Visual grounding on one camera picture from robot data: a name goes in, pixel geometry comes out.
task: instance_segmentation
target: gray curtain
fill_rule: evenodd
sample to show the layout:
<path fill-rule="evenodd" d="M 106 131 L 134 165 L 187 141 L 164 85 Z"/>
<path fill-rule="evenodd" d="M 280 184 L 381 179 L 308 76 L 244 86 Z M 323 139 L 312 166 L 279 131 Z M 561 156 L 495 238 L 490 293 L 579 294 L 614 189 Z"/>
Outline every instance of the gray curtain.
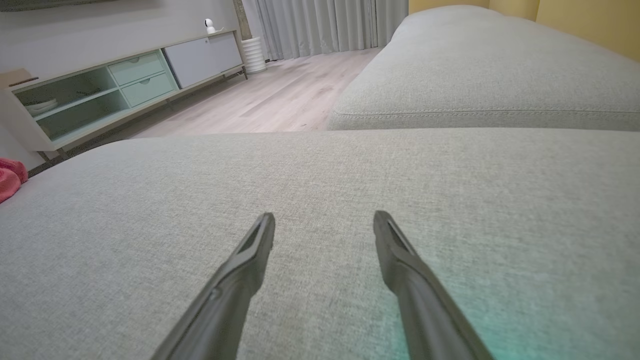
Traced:
<path fill-rule="evenodd" d="M 255 0 L 269 58 L 386 45 L 408 0 Z"/>

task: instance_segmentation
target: wooden floor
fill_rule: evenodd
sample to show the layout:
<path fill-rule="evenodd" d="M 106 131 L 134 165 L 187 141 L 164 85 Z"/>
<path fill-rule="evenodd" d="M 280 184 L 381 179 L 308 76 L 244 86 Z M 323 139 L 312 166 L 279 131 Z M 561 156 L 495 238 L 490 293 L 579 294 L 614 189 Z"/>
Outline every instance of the wooden floor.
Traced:
<path fill-rule="evenodd" d="M 324 130 L 338 96 L 379 49 L 268 63 L 268 70 L 236 76 L 132 122 L 104 142 L 213 133 Z"/>

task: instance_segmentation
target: cabinet top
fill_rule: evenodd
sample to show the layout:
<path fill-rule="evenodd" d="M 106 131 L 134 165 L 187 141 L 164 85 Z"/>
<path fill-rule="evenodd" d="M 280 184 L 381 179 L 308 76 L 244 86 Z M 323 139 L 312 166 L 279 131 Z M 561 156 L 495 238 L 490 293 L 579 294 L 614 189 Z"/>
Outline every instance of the cabinet top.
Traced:
<path fill-rule="evenodd" d="M 81 73 L 81 72 L 91 71 L 91 70 L 93 70 L 93 69 L 97 69 L 97 68 L 99 68 L 99 67 L 103 67 L 103 66 L 109 65 L 109 64 L 111 64 L 111 63 L 116 63 L 116 62 L 119 62 L 119 61 L 123 61 L 123 60 L 126 60 L 126 59 L 128 59 L 128 58 L 135 58 L 136 56 L 140 56 L 140 55 L 145 54 L 145 53 L 150 53 L 150 52 L 152 52 L 152 51 L 158 51 L 158 50 L 163 49 L 163 48 L 165 48 L 165 47 L 169 47 L 169 46 L 173 46 L 173 45 L 181 44 L 181 43 L 183 43 L 183 42 L 194 41 L 194 40 L 198 40 L 198 39 L 201 39 L 201 38 L 216 37 L 216 36 L 218 36 L 218 35 L 227 34 L 227 33 L 235 33 L 235 32 L 236 32 L 236 31 L 235 31 L 234 29 L 231 29 L 231 30 L 221 30 L 221 31 L 216 31 L 216 32 L 215 32 L 215 33 L 213 33 L 213 34 L 203 34 L 203 35 L 199 35 L 199 36 L 197 36 L 197 37 L 188 38 L 188 39 L 185 39 L 185 40 L 180 40 L 180 41 L 177 41 L 177 42 L 172 42 L 172 43 L 169 43 L 169 44 L 165 44 L 165 45 L 160 45 L 160 46 L 152 47 L 152 48 L 150 48 L 150 49 L 144 49 L 144 50 L 142 50 L 142 51 L 136 51 L 136 52 L 135 52 L 135 53 L 133 53 L 133 54 L 128 54 L 128 55 L 125 55 L 125 56 L 119 56 L 118 58 L 110 59 L 110 60 L 106 60 L 106 61 L 102 61 L 102 62 L 100 62 L 100 63 L 96 63 L 96 64 L 93 64 L 93 65 L 90 65 L 90 66 L 84 67 L 84 68 L 82 68 L 82 69 L 77 69 L 77 70 L 73 70 L 73 71 L 68 71 L 68 72 L 64 72 L 64 73 L 62 73 L 62 74 L 57 74 L 57 75 L 54 75 L 54 76 L 49 76 L 49 77 L 47 77 L 47 78 L 40 78 L 40 79 L 37 79 L 37 80 L 34 80 L 34 81 L 29 81 L 29 82 L 24 83 L 24 84 L 20 84 L 20 85 L 12 86 L 12 87 L 7 88 L 7 89 L 5 89 L 5 90 L 7 90 L 7 91 L 11 91 L 11 92 L 14 92 L 14 91 L 16 91 L 16 90 L 21 90 L 21 89 L 28 88 L 28 87 L 32 87 L 32 86 L 35 86 L 35 85 L 44 85 L 45 83 L 49 83 L 49 82 L 51 82 L 51 81 L 53 81 L 53 80 L 57 80 L 57 79 L 60 79 L 60 78 L 66 78 L 66 77 L 69 77 L 69 76 L 71 76 L 71 75 L 78 74 L 78 73 Z"/>

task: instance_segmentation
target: pink towel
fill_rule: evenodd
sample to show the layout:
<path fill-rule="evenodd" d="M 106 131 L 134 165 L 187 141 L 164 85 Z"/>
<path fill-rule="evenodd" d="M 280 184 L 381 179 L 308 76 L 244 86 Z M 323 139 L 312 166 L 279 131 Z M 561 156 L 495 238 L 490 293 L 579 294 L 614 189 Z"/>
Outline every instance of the pink towel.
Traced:
<path fill-rule="evenodd" d="M 13 196 L 28 178 L 27 168 L 21 162 L 0 158 L 0 202 Z"/>

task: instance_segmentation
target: green drawer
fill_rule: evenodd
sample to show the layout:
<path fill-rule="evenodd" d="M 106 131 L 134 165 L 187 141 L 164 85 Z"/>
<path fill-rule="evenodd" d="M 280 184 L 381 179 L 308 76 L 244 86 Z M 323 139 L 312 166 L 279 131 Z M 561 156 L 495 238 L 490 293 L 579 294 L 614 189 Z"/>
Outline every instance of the green drawer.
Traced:
<path fill-rule="evenodd" d="M 137 58 L 109 65 L 109 70 L 118 85 L 128 84 L 145 76 L 164 71 L 157 53 L 140 55 Z"/>
<path fill-rule="evenodd" d="M 169 77 L 166 74 L 160 74 L 122 88 L 122 93 L 129 101 L 129 105 L 134 107 L 172 90 Z"/>

